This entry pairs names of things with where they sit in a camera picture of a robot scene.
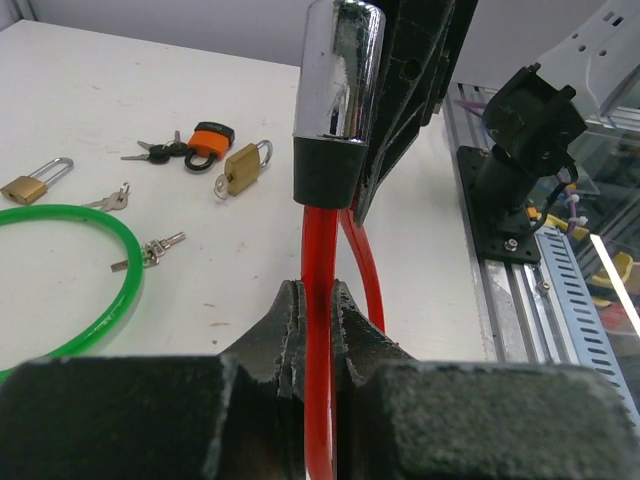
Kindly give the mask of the brass long-shackle padlock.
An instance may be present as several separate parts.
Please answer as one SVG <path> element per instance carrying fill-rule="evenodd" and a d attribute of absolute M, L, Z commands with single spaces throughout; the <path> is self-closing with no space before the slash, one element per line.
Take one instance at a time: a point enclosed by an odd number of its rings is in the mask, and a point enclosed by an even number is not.
<path fill-rule="evenodd" d="M 1 188 L 1 194 L 19 205 L 31 205 L 49 188 L 74 169 L 74 160 L 58 157 L 29 175 L 22 175 Z"/>

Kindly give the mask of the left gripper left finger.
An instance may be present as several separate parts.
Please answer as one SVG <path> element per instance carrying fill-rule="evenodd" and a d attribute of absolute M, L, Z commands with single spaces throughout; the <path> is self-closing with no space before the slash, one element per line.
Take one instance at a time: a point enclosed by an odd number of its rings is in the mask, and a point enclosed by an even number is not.
<path fill-rule="evenodd" d="M 41 357 L 1 386 L 5 479 L 302 479 L 290 351 L 304 289 L 284 282 L 218 355 Z"/>

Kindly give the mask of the red cable lock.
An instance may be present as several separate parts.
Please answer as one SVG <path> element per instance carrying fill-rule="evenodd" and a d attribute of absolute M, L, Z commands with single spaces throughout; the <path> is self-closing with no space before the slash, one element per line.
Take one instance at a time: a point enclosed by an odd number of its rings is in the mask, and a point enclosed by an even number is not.
<path fill-rule="evenodd" d="M 304 207 L 304 455 L 310 479 L 336 476 L 331 295 L 338 216 L 351 205 L 370 143 L 384 29 L 383 11 L 365 1 L 314 1 L 306 14 L 293 198 Z"/>

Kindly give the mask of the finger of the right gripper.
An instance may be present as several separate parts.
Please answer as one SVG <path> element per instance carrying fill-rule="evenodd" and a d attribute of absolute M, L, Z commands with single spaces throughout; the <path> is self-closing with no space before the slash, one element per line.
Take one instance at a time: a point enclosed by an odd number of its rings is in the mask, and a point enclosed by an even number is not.
<path fill-rule="evenodd" d="M 386 16 L 372 136 L 354 194 L 362 224 L 383 180 L 437 113 L 476 0 L 375 1 Z"/>

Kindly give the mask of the green cable lock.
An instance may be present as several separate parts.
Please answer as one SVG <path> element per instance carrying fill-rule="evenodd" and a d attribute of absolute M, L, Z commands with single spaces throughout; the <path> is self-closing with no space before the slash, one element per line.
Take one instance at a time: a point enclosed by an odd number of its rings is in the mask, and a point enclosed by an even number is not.
<path fill-rule="evenodd" d="M 1 213 L 1 376 L 88 352 L 123 326 L 144 281 L 141 246 L 116 217 L 72 205 Z"/>

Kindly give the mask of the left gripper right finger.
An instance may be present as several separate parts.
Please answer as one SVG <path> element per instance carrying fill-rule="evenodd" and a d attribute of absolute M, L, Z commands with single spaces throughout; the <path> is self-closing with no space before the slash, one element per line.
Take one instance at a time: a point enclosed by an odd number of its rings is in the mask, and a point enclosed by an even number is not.
<path fill-rule="evenodd" d="M 614 387 L 574 365 L 420 361 L 332 292 L 341 479 L 631 479 Z"/>

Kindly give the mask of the orange black padlock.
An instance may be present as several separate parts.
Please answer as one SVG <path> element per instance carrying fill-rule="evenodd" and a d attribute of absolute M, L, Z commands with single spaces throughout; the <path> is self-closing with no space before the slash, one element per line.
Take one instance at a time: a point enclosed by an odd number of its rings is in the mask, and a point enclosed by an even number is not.
<path fill-rule="evenodd" d="M 197 174 L 210 170 L 217 161 L 226 156 L 234 141 L 233 128 L 218 122 L 199 122 L 187 142 L 185 168 L 190 173 Z"/>

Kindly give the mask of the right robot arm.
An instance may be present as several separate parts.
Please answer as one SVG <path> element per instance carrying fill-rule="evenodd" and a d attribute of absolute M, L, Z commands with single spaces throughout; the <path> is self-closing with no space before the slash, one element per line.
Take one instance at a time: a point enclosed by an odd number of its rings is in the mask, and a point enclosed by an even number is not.
<path fill-rule="evenodd" d="M 386 17 L 368 155 L 351 206 L 338 217 L 363 234 L 383 180 L 443 104 L 477 28 L 480 1 L 378 1 Z M 568 167 L 569 144 L 591 116 L 604 117 L 639 77 L 639 4 L 607 1 L 537 59 L 515 70 L 480 111 L 512 180 L 490 187 L 489 210 L 514 209 L 534 180 Z"/>

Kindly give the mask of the silver keys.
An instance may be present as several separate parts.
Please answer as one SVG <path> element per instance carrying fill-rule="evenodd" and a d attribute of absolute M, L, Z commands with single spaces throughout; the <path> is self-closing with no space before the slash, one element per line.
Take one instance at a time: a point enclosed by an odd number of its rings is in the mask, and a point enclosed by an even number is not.
<path fill-rule="evenodd" d="M 124 241 L 127 258 L 112 264 L 110 270 L 112 273 L 144 271 L 149 267 L 158 265 L 172 247 L 185 239 L 186 234 L 178 232 L 169 237 L 153 239 L 140 244 L 134 236 L 129 236 Z"/>
<path fill-rule="evenodd" d="M 83 204 L 86 208 L 95 208 L 103 212 L 119 211 L 128 206 L 130 183 L 124 182 L 120 188 L 101 200 Z"/>

